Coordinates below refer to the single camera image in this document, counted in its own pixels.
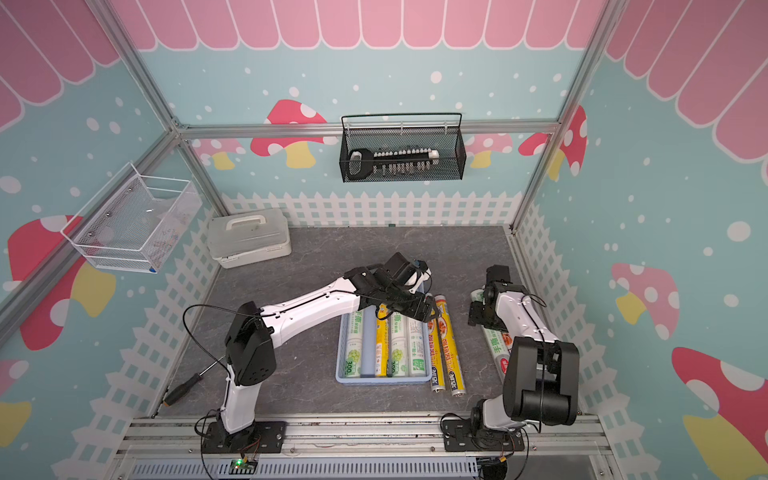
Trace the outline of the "light blue plastic basket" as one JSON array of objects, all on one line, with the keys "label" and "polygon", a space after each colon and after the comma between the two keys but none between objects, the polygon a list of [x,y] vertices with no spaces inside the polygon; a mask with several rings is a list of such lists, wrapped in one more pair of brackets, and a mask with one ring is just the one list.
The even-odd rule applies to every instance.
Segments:
[{"label": "light blue plastic basket", "polygon": [[427,383],[429,327],[383,306],[341,317],[335,378],[347,386]]}]

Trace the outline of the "white green plastic wrap roll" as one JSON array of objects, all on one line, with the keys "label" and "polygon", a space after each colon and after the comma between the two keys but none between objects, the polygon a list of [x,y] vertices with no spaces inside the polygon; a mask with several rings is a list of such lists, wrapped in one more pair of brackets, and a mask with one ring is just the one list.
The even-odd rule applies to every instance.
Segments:
[{"label": "white green plastic wrap roll", "polygon": [[422,323],[415,319],[408,319],[408,328],[409,374],[413,377],[421,377],[426,373]]}]

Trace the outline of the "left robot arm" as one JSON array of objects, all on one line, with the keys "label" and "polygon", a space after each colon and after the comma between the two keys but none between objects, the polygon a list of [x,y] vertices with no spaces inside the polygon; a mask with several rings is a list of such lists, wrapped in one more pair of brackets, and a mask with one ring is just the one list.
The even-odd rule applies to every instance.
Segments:
[{"label": "left robot arm", "polygon": [[437,307],[423,284],[432,280],[423,260],[395,253],[383,264],[353,268],[318,290],[292,300],[258,307],[241,306],[225,338],[227,390],[218,422],[228,435],[255,422],[260,384],[276,370],[275,350],[296,335],[323,322],[369,307],[384,306],[427,323]]}]

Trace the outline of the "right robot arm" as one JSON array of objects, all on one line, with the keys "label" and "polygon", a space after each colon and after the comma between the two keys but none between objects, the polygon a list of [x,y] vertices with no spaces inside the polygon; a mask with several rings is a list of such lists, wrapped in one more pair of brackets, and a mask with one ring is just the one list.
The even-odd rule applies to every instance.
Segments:
[{"label": "right robot arm", "polygon": [[470,303],[468,324],[505,333],[511,344],[506,347],[502,393],[479,401],[472,410],[475,433],[511,431],[531,422],[539,427],[570,426],[576,420],[579,350],[546,327],[537,304],[544,301],[513,283],[507,266],[486,269],[485,285]]}]

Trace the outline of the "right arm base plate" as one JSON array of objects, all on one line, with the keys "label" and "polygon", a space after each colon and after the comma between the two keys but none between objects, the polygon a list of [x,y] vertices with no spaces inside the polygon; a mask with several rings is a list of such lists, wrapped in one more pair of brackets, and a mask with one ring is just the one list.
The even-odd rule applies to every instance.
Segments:
[{"label": "right arm base plate", "polygon": [[516,453],[526,449],[521,432],[496,431],[478,428],[473,430],[471,421],[449,415],[439,421],[447,452],[499,452]]}]

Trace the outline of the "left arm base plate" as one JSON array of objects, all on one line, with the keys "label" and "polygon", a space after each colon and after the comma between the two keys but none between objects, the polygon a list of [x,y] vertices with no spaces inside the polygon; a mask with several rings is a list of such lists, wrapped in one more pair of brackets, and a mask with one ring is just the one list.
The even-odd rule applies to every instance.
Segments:
[{"label": "left arm base plate", "polygon": [[278,454],[286,438],[285,421],[254,422],[237,433],[228,433],[219,422],[207,427],[203,454]]}]

